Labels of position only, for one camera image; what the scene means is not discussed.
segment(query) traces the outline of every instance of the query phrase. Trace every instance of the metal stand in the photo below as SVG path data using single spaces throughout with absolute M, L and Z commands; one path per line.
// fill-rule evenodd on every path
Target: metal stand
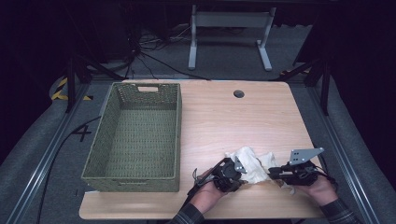
M 272 66 L 268 58 L 265 44 L 271 30 L 276 8 L 272 7 L 269 12 L 208 12 L 197 11 L 196 5 L 192 6 L 191 13 L 191 47 L 189 69 L 195 69 L 197 54 L 196 28 L 201 27 L 254 27 L 263 28 L 264 34 L 257 41 L 257 47 L 262 56 L 262 63 L 266 71 L 271 71 Z
M 304 84 L 306 87 L 314 87 L 318 81 L 322 78 L 322 89 L 320 95 L 320 106 L 322 108 L 323 113 L 328 116 L 329 112 L 327 110 L 328 104 L 328 96 L 329 96 L 329 87 L 330 87 L 330 69 L 329 63 L 324 59 L 316 59 L 309 63 L 304 63 L 296 67 L 291 71 L 283 71 L 284 74 L 281 77 L 270 79 L 269 81 L 286 81 L 291 77 L 294 77 L 306 69 L 311 68 L 309 71 L 309 75 L 305 78 Z
M 125 80 L 126 77 L 120 77 L 119 75 L 115 74 L 114 72 L 108 70 L 107 68 L 103 67 L 101 64 L 90 60 L 81 55 L 74 55 L 67 67 L 67 109 L 66 113 L 72 109 L 73 105 L 76 102 L 76 79 L 75 76 L 78 77 L 81 83 L 90 83 L 92 80 L 92 75 L 90 71 L 87 69 L 87 65 L 94 67 L 96 70 L 100 71 L 101 73 L 115 79 L 115 80 Z

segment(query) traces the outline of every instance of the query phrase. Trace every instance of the grommet hole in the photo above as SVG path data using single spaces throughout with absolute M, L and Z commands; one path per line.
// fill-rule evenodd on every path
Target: grommet hole
M 243 91 L 237 90 L 233 92 L 233 96 L 235 96 L 236 98 L 242 98 L 245 96 L 245 93 Z

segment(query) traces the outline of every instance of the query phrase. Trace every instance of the hand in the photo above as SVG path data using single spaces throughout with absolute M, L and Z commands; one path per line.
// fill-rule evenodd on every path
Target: hand
M 202 175 L 198 176 L 198 178 L 205 176 L 209 172 L 210 170 L 207 170 Z M 226 194 L 227 193 L 217 189 L 213 182 L 208 182 L 195 193 L 195 195 L 190 200 L 190 203 L 194 205 L 202 214 L 204 214 L 212 209 L 220 200 L 220 198 Z
M 332 183 L 330 183 L 330 181 L 322 175 L 319 175 L 318 180 L 315 181 L 315 183 L 311 186 L 294 187 L 311 196 L 319 204 L 319 206 L 332 203 L 338 199 L 338 195 L 335 193 Z

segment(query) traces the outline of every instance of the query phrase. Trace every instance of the metal bracket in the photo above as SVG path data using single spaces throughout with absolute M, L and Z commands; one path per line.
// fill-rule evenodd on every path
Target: metal bracket
M 298 165 L 311 160 L 318 154 L 324 152 L 323 147 L 309 149 L 294 149 L 290 153 L 290 165 Z
M 242 174 L 246 174 L 247 173 L 247 171 L 245 170 L 244 165 L 242 164 L 242 162 L 237 157 L 235 157 L 235 162 L 234 163 L 235 163 L 235 165 L 234 165 L 235 171 L 237 171 L 239 173 L 242 173 Z

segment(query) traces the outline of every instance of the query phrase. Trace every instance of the basket handle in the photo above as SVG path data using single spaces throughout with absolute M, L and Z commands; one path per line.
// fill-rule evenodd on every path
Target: basket handle
M 147 185 L 147 182 L 145 182 L 144 180 L 141 180 L 140 182 L 120 182 L 119 181 L 119 185 Z
M 160 84 L 156 83 L 134 83 L 138 91 L 151 91 L 158 92 L 160 90 Z

